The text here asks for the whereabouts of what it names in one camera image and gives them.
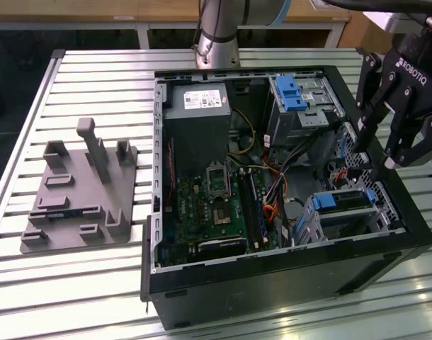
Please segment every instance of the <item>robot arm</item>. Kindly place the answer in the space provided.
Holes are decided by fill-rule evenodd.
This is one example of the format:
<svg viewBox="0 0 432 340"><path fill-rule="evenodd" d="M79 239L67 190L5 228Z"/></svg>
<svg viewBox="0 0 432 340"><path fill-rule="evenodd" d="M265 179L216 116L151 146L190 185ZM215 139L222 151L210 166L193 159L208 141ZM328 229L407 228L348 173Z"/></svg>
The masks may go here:
<svg viewBox="0 0 432 340"><path fill-rule="evenodd" d="M392 111L391 133L382 164L373 171L381 179L390 169L420 165L432 159L432 2L412 0L324 0L356 11L406 13L419 34L396 35L381 59L363 56L356 105L361 110L355 151L365 151L386 115ZM419 132L424 138L415 143Z"/></svg>
<svg viewBox="0 0 432 340"><path fill-rule="evenodd" d="M268 26L282 22L291 0L202 0L202 34L194 47L199 69L239 67L238 26Z"/></svg>

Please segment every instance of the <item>expansion slot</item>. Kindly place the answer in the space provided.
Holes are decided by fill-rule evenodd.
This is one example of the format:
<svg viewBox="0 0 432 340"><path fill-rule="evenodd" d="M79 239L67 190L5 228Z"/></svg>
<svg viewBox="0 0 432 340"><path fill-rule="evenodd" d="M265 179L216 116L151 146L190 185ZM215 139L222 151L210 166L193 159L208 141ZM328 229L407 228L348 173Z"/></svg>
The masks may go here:
<svg viewBox="0 0 432 340"><path fill-rule="evenodd" d="M252 249L259 249L263 246L263 236L258 223L257 202L255 191L252 192L251 174L240 172L238 174L238 188L240 203L243 210L244 221L249 236L249 245Z"/></svg>

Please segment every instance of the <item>aluminum slotted table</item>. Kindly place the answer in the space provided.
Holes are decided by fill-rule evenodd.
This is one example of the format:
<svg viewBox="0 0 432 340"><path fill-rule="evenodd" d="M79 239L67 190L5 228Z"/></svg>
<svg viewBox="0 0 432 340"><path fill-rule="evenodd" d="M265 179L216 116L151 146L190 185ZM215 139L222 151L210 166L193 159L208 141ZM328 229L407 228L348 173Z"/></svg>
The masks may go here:
<svg viewBox="0 0 432 340"><path fill-rule="evenodd" d="M242 50L243 67L335 65L356 92L354 50ZM150 213L155 69L194 67L189 50L56 53L0 183L0 339L391 339L432 336L432 249L367 290L262 314L165 332L140 301L141 238ZM52 138L84 147L75 127L92 116L107 147L129 138L139 150L128 244L55 255L22 255L27 223ZM377 136L389 134L385 120ZM432 228L432 162L399 171Z"/></svg>

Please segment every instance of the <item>green motherboard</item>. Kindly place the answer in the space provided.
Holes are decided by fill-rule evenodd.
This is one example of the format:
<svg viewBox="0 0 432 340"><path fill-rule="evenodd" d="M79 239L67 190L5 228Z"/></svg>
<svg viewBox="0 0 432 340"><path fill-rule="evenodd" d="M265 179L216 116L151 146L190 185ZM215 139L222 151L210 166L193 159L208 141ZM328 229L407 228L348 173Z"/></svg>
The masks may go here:
<svg viewBox="0 0 432 340"><path fill-rule="evenodd" d="M278 247L278 236L273 229L268 232L261 212L261 205L254 207L254 219L263 225L263 242L253 241L253 232L248 230L245 209L240 193L239 172L212 171L195 177L179 177L176 180L176 217L174 223L167 223L165 235L172 244L163 248L163 264L186 264L188 245L211 240L245 238L247 253L271 250ZM252 171L257 197L265 195L264 174ZM224 192L225 197L216 197L214 192Z"/></svg>

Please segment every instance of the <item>motherboard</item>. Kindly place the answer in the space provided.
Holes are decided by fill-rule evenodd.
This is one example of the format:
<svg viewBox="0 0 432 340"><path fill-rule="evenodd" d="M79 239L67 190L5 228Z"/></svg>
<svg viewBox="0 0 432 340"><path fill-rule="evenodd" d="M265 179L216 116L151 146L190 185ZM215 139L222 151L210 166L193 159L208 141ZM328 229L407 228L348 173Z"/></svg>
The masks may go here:
<svg viewBox="0 0 432 340"><path fill-rule="evenodd" d="M176 204L169 208L161 247L164 266L250 254L278 247L261 209L264 173L228 171L212 164L204 174L176 179Z"/></svg>

